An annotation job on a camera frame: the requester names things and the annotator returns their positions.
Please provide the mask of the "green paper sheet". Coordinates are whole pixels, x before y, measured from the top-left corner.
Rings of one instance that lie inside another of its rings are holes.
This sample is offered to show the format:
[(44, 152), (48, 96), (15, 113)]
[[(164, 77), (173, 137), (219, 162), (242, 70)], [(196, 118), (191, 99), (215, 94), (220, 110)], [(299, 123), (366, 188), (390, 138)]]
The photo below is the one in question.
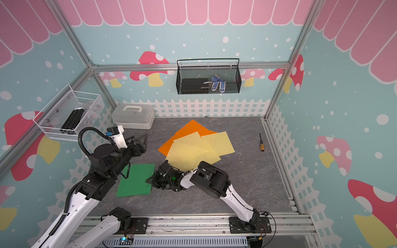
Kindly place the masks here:
[(136, 195), (149, 195), (152, 185), (146, 180), (153, 176), (155, 164), (135, 164), (130, 166), (129, 177), (121, 178), (116, 196), (127, 197)]

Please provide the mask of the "yellow paper sheet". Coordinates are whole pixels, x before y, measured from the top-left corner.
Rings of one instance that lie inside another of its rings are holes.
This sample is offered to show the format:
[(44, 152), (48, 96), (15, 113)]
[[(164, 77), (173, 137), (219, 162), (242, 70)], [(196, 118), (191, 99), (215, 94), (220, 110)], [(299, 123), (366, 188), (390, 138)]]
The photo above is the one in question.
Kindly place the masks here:
[(195, 132), (175, 139), (166, 156), (168, 163), (180, 171), (192, 171), (200, 162), (215, 164), (221, 160), (209, 141)]
[(202, 139), (210, 143), (218, 156), (225, 156), (235, 152), (227, 132), (204, 135)]

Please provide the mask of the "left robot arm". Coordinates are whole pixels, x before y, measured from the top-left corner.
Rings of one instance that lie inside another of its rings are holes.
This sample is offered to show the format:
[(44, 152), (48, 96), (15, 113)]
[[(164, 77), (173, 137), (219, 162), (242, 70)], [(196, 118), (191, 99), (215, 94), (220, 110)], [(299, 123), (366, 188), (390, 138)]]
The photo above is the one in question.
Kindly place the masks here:
[[(83, 144), (83, 135), (94, 131), (107, 144), (98, 146), (90, 153)], [(78, 134), (80, 149), (89, 158), (89, 173), (68, 192), (63, 211), (45, 233), (34, 243), (35, 248), (63, 248), (82, 221), (104, 199), (119, 176), (128, 179), (131, 159), (147, 151), (148, 135), (123, 136), (122, 126), (107, 128), (106, 133), (94, 127), (83, 128)]]

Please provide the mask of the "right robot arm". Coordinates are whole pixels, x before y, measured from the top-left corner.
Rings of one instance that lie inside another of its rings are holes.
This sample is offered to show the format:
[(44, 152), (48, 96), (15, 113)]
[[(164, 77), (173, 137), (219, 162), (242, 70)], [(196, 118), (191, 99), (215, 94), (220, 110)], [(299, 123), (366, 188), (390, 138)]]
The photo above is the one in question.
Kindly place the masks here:
[(254, 233), (259, 224), (260, 213), (236, 192), (228, 174), (205, 161), (197, 168), (183, 172), (165, 160), (145, 182), (157, 189), (174, 192), (196, 186), (212, 198), (224, 201), (236, 213), (244, 230)]

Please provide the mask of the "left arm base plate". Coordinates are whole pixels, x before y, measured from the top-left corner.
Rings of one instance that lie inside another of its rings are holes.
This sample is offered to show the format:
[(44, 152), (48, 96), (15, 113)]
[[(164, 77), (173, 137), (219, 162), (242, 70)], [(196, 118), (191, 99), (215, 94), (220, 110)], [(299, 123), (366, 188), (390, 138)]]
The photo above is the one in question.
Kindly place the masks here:
[(125, 235), (143, 235), (148, 228), (148, 218), (130, 218), (127, 229), (123, 232)]

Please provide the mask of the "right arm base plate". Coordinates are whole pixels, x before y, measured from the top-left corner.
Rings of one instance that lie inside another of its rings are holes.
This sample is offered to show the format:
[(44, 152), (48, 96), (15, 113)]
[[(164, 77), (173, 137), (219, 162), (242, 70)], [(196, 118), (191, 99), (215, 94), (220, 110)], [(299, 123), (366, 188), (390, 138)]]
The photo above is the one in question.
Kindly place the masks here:
[(232, 234), (270, 234), (272, 233), (268, 217), (260, 217), (255, 231), (251, 230), (250, 225), (242, 222), (238, 217), (229, 217), (229, 228)]

